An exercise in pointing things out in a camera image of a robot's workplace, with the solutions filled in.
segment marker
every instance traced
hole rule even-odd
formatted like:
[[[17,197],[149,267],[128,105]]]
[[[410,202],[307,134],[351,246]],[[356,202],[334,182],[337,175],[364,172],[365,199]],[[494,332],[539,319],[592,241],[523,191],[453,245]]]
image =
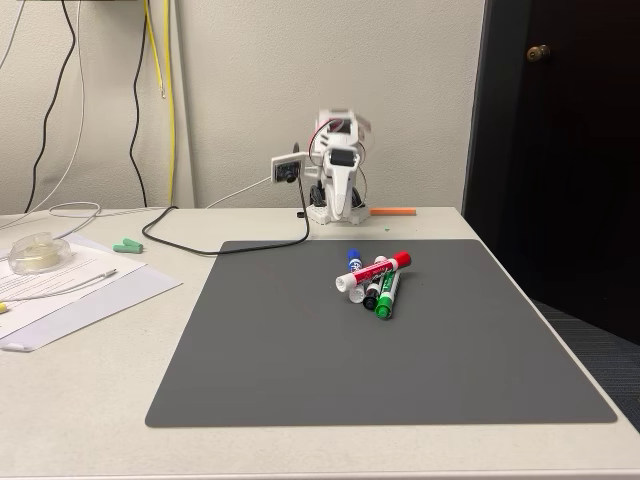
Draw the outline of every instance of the marker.
[[[346,292],[356,285],[373,280],[387,272],[395,272],[399,268],[408,267],[409,265],[411,265],[411,257],[409,254],[405,251],[398,252],[384,262],[374,263],[357,272],[347,273],[336,278],[336,287],[341,292]]]
[[[389,272],[384,276],[382,293],[378,299],[378,305],[376,305],[376,315],[381,320],[391,318],[391,307],[393,307],[393,301],[396,298],[398,283],[400,283],[400,272]]]
[[[386,259],[387,257],[382,257],[382,256],[376,257],[373,263],[384,262]],[[366,308],[367,310],[376,309],[376,305],[378,304],[378,297],[380,296],[381,280],[382,280],[382,277],[378,277],[372,280],[369,286],[367,287],[366,295],[364,297],[364,300],[362,301],[362,305],[364,305],[364,308]]]
[[[350,248],[347,252],[347,268],[352,272],[357,272],[362,268],[360,252],[355,248]],[[353,303],[360,303],[364,299],[364,285],[356,285],[349,290],[349,300]]]

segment marker cap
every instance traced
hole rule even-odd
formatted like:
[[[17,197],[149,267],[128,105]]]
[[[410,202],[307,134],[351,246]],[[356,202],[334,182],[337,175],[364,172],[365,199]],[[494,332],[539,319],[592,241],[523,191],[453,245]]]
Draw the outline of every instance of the marker cap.
[[[351,260],[360,260],[360,252],[358,251],[357,248],[350,248],[347,251],[347,262],[350,262]]]
[[[356,280],[356,277],[353,275],[353,273],[347,273],[345,275],[342,275],[336,278],[336,287],[341,292],[346,292],[347,290],[351,290],[357,284],[358,284],[358,281]]]
[[[349,300],[353,303],[362,303],[362,300],[364,300],[364,285],[360,284],[349,290]]]
[[[376,305],[378,304],[378,299],[376,297],[364,297],[362,304],[367,310],[375,310]]]
[[[381,297],[378,300],[378,305],[376,306],[376,315],[378,318],[382,320],[387,320],[391,317],[391,306],[393,305],[393,300],[389,297]]]
[[[393,258],[398,262],[398,268],[404,268],[411,265],[411,256],[404,250],[394,254]]]

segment black cable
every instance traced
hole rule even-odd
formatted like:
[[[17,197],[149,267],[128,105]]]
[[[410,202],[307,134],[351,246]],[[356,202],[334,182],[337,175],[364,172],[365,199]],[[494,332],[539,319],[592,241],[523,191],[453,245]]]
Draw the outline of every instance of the black cable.
[[[316,141],[316,137],[320,134],[320,132],[324,127],[326,127],[330,123],[339,122],[340,120],[341,120],[340,118],[332,118],[331,120],[327,120],[322,124],[322,126],[318,130],[316,130],[316,133],[313,134],[313,137],[311,137],[311,142],[309,143],[309,160],[311,160],[311,163],[313,163],[314,165],[315,165],[315,162],[311,158],[311,149],[313,148],[313,143]]]
[[[62,75],[64,74],[64,69],[67,66],[67,62],[71,57],[71,53],[73,53],[73,49],[76,46],[76,34],[73,31],[73,27],[71,26],[71,20],[69,20],[67,7],[64,4],[64,0],[60,0],[60,3],[62,4],[62,10],[64,11],[65,18],[67,19],[67,25],[69,25],[69,30],[71,30],[71,37],[72,37],[71,48],[69,49],[69,52],[67,53],[67,57],[64,59],[64,62],[62,63],[62,68],[60,69],[60,74],[58,75],[58,81],[56,82],[56,90],[55,92],[53,92],[53,100],[51,100],[51,105],[49,105],[49,109],[47,110],[47,113],[44,116],[44,125],[42,127],[42,148],[40,149],[40,154],[36,159],[36,163],[33,164],[33,174],[32,174],[33,179],[31,184],[31,195],[29,196],[29,203],[27,204],[27,208],[24,210],[24,213],[27,213],[29,211],[29,208],[31,208],[31,202],[33,202],[33,196],[36,193],[36,170],[38,168],[38,163],[40,163],[40,159],[42,158],[42,154],[44,153],[44,149],[47,146],[47,120],[49,119],[49,114],[51,113],[51,110],[53,109],[53,106],[56,103],[56,98],[58,98],[58,90],[60,89],[60,82],[62,81]]]
[[[170,247],[175,247],[175,248],[179,248],[180,250],[185,250],[187,252],[195,253],[198,255],[207,255],[207,256],[208,255],[228,255],[231,253],[255,252],[257,250],[270,250],[272,248],[291,247],[293,245],[298,245],[299,243],[304,242],[309,237],[309,234],[311,233],[311,226],[309,225],[309,217],[307,215],[307,205],[305,204],[305,201],[304,201],[304,192],[302,191],[302,180],[300,176],[298,176],[298,187],[300,189],[300,200],[302,201],[302,211],[304,212],[304,221],[307,224],[307,232],[304,234],[304,237],[302,237],[299,240],[293,240],[291,242],[284,242],[284,243],[274,243],[271,245],[262,245],[260,247],[236,248],[235,250],[221,250],[217,252],[206,252],[203,250],[196,250],[195,248],[185,247],[184,245],[179,245],[177,243],[169,242],[167,240],[162,240],[161,238],[157,238],[149,234],[148,230],[151,227],[157,225],[158,222],[160,222],[160,220],[166,217],[170,211],[178,208],[174,206],[167,208],[164,212],[162,212],[162,215],[156,218],[153,222],[145,225],[142,228],[142,235],[144,235],[150,240],[153,240],[154,242],[164,243],[165,245],[169,245]]]
[[[136,70],[136,77],[133,79],[133,98],[136,101],[136,128],[133,131],[133,138],[131,139],[131,146],[129,147],[129,158],[131,158],[131,163],[133,163],[133,168],[136,169],[136,174],[138,175],[138,181],[140,182],[140,188],[142,189],[142,200],[144,201],[144,206],[147,207],[147,194],[144,191],[144,182],[142,181],[142,175],[140,175],[140,170],[138,170],[138,165],[136,165],[136,161],[133,159],[133,145],[136,143],[136,137],[138,136],[138,126],[140,125],[140,104],[138,103],[138,90],[136,85],[138,84],[138,76],[140,75],[140,67],[142,66],[142,57],[144,56],[144,40],[147,32],[147,16],[144,16],[144,24],[142,25],[142,47],[140,47],[140,59],[138,60],[138,69]]]
[[[362,148],[362,153],[364,153],[364,161],[367,161],[367,149],[364,148],[364,145],[362,144],[362,142],[358,142],[358,145],[360,145],[360,148]]]

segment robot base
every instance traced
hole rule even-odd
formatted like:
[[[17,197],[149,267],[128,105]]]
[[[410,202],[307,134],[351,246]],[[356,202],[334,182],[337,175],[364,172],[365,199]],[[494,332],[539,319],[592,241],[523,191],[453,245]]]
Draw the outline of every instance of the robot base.
[[[307,216],[310,220],[313,220],[320,225],[326,225],[327,223],[335,221],[331,218],[328,207],[316,207],[313,205],[309,205],[307,207]],[[349,222],[352,225],[358,225],[364,222],[370,216],[371,214],[369,213],[368,207],[354,208],[351,210],[351,215],[349,215],[348,218],[344,218],[340,221]]]

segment door knob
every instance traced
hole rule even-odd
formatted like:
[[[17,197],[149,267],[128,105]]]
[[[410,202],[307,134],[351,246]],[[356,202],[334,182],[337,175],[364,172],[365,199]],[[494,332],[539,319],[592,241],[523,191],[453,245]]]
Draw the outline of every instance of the door knob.
[[[537,62],[539,60],[546,60],[551,55],[551,50],[546,45],[536,45],[527,50],[527,60],[530,62]]]

